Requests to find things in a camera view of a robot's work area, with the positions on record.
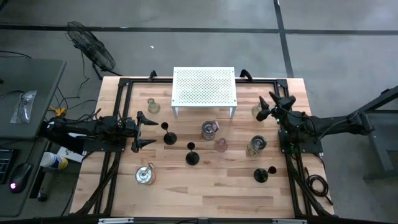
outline keyboard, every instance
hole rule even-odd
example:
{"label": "keyboard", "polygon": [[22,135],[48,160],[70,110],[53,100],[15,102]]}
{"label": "keyboard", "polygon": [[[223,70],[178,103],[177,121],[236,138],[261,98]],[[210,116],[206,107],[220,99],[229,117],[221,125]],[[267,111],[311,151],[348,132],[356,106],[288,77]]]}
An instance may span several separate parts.
{"label": "keyboard", "polygon": [[0,184],[6,183],[16,154],[16,149],[0,149]]}

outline wooden table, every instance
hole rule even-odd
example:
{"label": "wooden table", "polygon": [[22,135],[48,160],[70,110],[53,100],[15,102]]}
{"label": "wooden table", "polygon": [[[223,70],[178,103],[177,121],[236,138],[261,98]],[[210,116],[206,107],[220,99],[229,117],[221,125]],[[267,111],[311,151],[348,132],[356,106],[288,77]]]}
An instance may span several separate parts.
{"label": "wooden table", "polygon": [[[118,82],[119,77],[104,77],[97,104],[97,109],[102,108],[100,115],[112,114]],[[288,78],[287,82],[290,94],[297,99],[294,110],[310,114],[303,79]],[[134,84],[129,115],[135,118],[137,111],[141,110],[147,118],[159,124],[168,122],[169,131],[176,133],[178,140],[172,146],[164,144],[165,131],[158,125],[142,127],[141,138],[156,139],[157,142],[139,153],[130,150],[132,140],[128,141],[128,150],[122,154],[119,166],[112,216],[294,217],[286,162],[279,149],[279,127],[272,117],[260,123],[251,114],[251,108],[259,102],[258,96],[263,96],[273,106],[268,91],[273,91],[272,85],[237,84],[238,107],[233,119],[229,119],[227,108],[181,108],[175,119],[171,109],[171,83]],[[125,92],[126,88],[120,111],[123,110]],[[148,98],[160,103],[158,114],[148,112]],[[201,138],[202,123],[214,119],[220,124],[216,139],[225,138],[228,143],[228,150],[224,153],[213,149],[215,141]],[[246,145],[257,134],[267,139],[267,147],[259,157],[249,157]],[[185,162],[188,142],[196,144],[195,151],[200,155],[196,166]],[[84,160],[71,212],[81,208],[98,186],[103,156],[104,153],[96,152]],[[148,162],[155,165],[156,181],[149,186],[139,185],[134,174],[138,167]],[[311,174],[325,177],[322,163],[314,155],[304,154],[303,164]],[[266,183],[257,183],[254,171],[270,166],[275,166],[277,173],[270,175]],[[304,212],[302,193],[297,188],[300,208]],[[102,209],[107,195],[105,190]],[[317,199],[328,212],[333,213],[333,207],[324,198]]]}

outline concrete floor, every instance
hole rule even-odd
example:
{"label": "concrete floor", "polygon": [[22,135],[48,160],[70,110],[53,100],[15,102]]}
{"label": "concrete floor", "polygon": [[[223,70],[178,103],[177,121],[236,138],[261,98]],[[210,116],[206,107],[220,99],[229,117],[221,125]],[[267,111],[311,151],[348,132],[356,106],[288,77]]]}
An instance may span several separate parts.
{"label": "concrete floor", "polygon": [[[397,30],[395,0],[280,0],[286,29]],[[13,0],[0,12],[0,22],[120,27],[278,28],[272,0]],[[173,67],[235,67],[254,77],[286,77],[278,34],[206,34],[94,32],[113,55],[123,75],[172,75]],[[305,80],[312,113],[319,117],[348,114],[398,84],[398,36],[287,35],[295,77]],[[2,30],[0,49],[33,58],[67,61],[60,88],[74,96],[82,76],[80,52],[64,32]],[[101,82],[86,59],[91,79],[83,100],[97,99]],[[87,103],[68,113],[91,112]],[[379,169],[366,137],[339,134],[322,140],[326,174],[337,215],[398,222],[398,181],[365,184],[364,174]],[[28,200],[19,218],[60,215],[73,190],[79,166],[47,178],[45,203]]]}

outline electric fan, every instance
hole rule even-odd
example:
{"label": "electric fan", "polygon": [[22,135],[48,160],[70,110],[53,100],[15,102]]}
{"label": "electric fan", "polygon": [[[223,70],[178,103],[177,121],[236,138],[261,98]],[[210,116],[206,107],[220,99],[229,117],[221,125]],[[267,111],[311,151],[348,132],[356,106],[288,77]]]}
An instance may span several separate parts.
{"label": "electric fan", "polygon": [[76,21],[68,22],[67,34],[72,40],[73,45],[81,50],[83,54],[93,62],[93,68],[100,80],[102,80],[103,77],[98,72],[96,66],[98,66],[102,72],[110,72],[122,76],[112,71],[116,63],[108,50],[106,50],[104,43],[99,41],[85,26]]}

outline glass bottle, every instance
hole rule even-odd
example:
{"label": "glass bottle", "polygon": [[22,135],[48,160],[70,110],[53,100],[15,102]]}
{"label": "glass bottle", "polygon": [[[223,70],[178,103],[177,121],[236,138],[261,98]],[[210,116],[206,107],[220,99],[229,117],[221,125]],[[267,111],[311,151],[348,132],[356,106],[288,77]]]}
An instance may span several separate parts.
{"label": "glass bottle", "polygon": [[225,152],[228,148],[228,145],[225,141],[225,139],[221,138],[219,140],[216,140],[216,142],[214,143],[214,149],[217,152]]}
{"label": "glass bottle", "polygon": [[160,105],[156,103],[153,98],[148,99],[148,111],[153,114],[156,114],[160,111]]}
{"label": "glass bottle", "polygon": [[254,105],[251,108],[251,114],[256,118],[257,114],[261,111],[261,104],[259,103],[258,105]]}
{"label": "glass bottle", "polygon": [[267,141],[262,136],[254,136],[248,143],[248,153],[256,156],[267,146]]}
{"label": "glass bottle", "polygon": [[201,136],[204,140],[210,141],[216,137],[216,131],[219,129],[217,121],[205,121],[201,126]]}

